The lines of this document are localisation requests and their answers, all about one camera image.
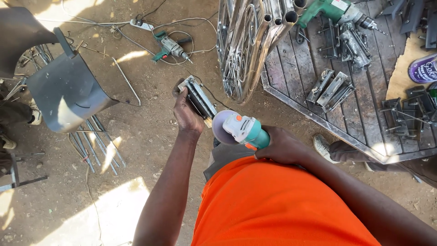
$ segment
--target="wooden pallet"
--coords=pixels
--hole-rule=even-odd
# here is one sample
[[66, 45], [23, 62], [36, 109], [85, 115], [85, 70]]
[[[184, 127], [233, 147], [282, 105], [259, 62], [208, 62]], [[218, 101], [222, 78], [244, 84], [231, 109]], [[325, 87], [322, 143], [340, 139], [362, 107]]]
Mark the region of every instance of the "wooden pallet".
[[[374, 17], [383, 9], [383, 0], [357, 4], [367, 16]], [[356, 147], [381, 163], [394, 163], [437, 154], [437, 127], [426, 124], [420, 142], [406, 140], [384, 131], [387, 121], [381, 101], [385, 100], [387, 86], [399, 55], [405, 49], [406, 35], [399, 34], [402, 20], [398, 16], [376, 19], [378, 28], [388, 33], [361, 30], [367, 34], [368, 46], [373, 54], [367, 72], [352, 73], [348, 63], [323, 58], [317, 48], [326, 46], [323, 34], [317, 34], [327, 19], [312, 20], [306, 29], [310, 43], [298, 44], [295, 30], [284, 37], [266, 58], [261, 74], [264, 90], [309, 119], [329, 130], [341, 140]], [[348, 75], [355, 88], [346, 101], [332, 112], [324, 113], [306, 96], [314, 87], [324, 68]]]

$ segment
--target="person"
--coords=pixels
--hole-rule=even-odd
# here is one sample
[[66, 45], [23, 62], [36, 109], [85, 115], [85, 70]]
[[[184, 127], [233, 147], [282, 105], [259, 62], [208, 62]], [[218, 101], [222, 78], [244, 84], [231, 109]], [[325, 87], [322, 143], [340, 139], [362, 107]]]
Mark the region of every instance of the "person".
[[[21, 102], [0, 100], [0, 125], [5, 126], [13, 123], [27, 123], [40, 125], [41, 112], [32, 99], [30, 105]], [[12, 167], [12, 157], [6, 149], [15, 149], [17, 143], [8, 138], [4, 133], [0, 134], [0, 178], [6, 175]]]
[[[181, 228], [204, 122], [187, 103], [186, 88], [179, 94], [176, 86], [173, 95], [179, 132], [140, 214], [135, 246], [175, 245]], [[207, 178], [192, 245], [437, 244], [432, 227], [384, 194], [286, 130], [263, 129], [271, 138], [266, 148], [241, 151], [242, 145], [219, 144], [224, 155], [213, 149], [210, 171], [229, 162]]]
[[437, 188], [437, 165], [435, 165], [437, 155], [393, 164], [381, 164], [343, 141], [329, 144], [321, 134], [314, 135], [312, 139], [316, 151], [331, 163], [364, 162], [365, 168], [371, 172], [409, 172], [416, 179], [423, 180]]

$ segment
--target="purple can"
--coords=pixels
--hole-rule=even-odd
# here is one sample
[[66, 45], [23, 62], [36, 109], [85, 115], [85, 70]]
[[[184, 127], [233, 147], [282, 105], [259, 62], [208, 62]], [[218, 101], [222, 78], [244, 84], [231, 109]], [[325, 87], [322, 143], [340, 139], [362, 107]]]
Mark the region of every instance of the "purple can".
[[437, 81], [436, 60], [437, 53], [413, 61], [408, 68], [410, 79], [419, 84]]

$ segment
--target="teal angle grinder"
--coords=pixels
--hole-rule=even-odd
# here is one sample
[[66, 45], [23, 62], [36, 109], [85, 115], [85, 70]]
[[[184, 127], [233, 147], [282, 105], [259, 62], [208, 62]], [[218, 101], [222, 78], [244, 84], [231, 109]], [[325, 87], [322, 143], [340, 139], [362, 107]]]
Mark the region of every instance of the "teal angle grinder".
[[249, 149], [265, 148], [270, 143], [269, 134], [261, 129], [261, 123], [232, 110], [220, 111], [212, 119], [212, 133], [223, 144], [244, 144]]

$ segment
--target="sandy ground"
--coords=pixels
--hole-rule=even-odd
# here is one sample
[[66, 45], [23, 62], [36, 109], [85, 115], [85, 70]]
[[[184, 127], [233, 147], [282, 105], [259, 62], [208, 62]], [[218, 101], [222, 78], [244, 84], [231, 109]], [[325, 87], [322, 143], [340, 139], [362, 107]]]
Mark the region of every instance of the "sandy ground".
[[[58, 0], [19, 0], [19, 3], [40, 18], [72, 19], [62, 12]], [[160, 0], [67, 0], [65, 7], [71, 14], [94, 21], [121, 22], [143, 11], [148, 13], [160, 3]], [[168, 23], [183, 18], [208, 18], [217, 10], [218, 4], [213, 0], [167, 0], [147, 19]], [[216, 25], [216, 17], [211, 20]], [[61, 23], [44, 24], [53, 28]], [[171, 89], [180, 77], [187, 77], [189, 73], [199, 76], [226, 105], [238, 109], [241, 114], [256, 117], [263, 124], [284, 127], [307, 145], [312, 145], [311, 138], [316, 133], [322, 133], [330, 141], [335, 140], [324, 129], [264, 93], [260, 87], [246, 106], [235, 107], [222, 91], [215, 50], [194, 54], [194, 64], [154, 64], [150, 61], [150, 54], [141, 52], [141, 48], [125, 38], [117, 39], [119, 34], [113, 36], [109, 28], [70, 23], [61, 24], [60, 27], [65, 34], [69, 31], [75, 44], [84, 40], [88, 47], [105, 50], [117, 59], [127, 57], [120, 62], [120, 66], [138, 93], [142, 107], [119, 104], [98, 114], [112, 139], [120, 140], [119, 151], [127, 167], [117, 168], [119, 175], [115, 176], [110, 168], [101, 168], [94, 163], [97, 172], [88, 174], [90, 194], [96, 202], [94, 206], [85, 182], [87, 166], [81, 162], [64, 134], [50, 131], [44, 124], [8, 126], [8, 136], [18, 143], [15, 153], [46, 152], [45, 156], [26, 158], [25, 162], [18, 164], [20, 179], [43, 175], [48, 175], [49, 179], [0, 193], [2, 245], [103, 243], [105, 246], [117, 246], [132, 240], [139, 213], [162, 172], [177, 134]], [[215, 45], [215, 31], [208, 23], [197, 27], [166, 26], [163, 30], [190, 33], [194, 37], [195, 50], [210, 49]], [[159, 51], [149, 31], [130, 25], [123, 27], [122, 31], [153, 52]], [[182, 37], [182, 34], [174, 36], [176, 39]], [[55, 56], [60, 54], [58, 45], [49, 47]], [[184, 47], [187, 50], [191, 48], [187, 44]], [[85, 49], [81, 49], [81, 54], [109, 95], [121, 101], [129, 100], [132, 104], [137, 102], [109, 58]], [[34, 71], [32, 64], [17, 69], [18, 73], [32, 74]], [[12, 81], [5, 83], [9, 88], [13, 86]], [[28, 91], [19, 96], [23, 102], [29, 102], [31, 98]], [[223, 106], [218, 105], [218, 110], [223, 109]], [[208, 162], [212, 139], [212, 132], [205, 130], [198, 143], [178, 245], [189, 245], [191, 242], [201, 202], [200, 194], [205, 183], [202, 171]], [[39, 162], [43, 163], [41, 168], [37, 168]], [[437, 229], [437, 224], [432, 222], [433, 218], [437, 218], [436, 189], [424, 183], [419, 184], [405, 173], [372, 173], [366, 171], [360, 163], [339, 166]]]

